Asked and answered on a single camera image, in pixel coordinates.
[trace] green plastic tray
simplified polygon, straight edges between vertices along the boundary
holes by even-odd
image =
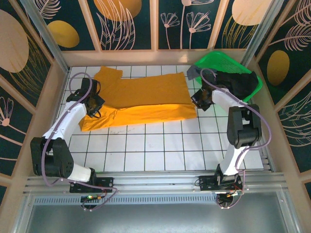
[[[196,66],[200,68],[212,68],[222,72],[227,73],[251,73],[251,71],[240,63],[233,60],[231,57],[227,56],[223,52],[213,51],[208,53],[205,57],[195,63]],[[248,97],[243,99],[244,102],[249,101],[262,87],[262,81],[258,77],[258,85],[256,89]],[[201,77],[197,77],[196,81],[202,85]]]

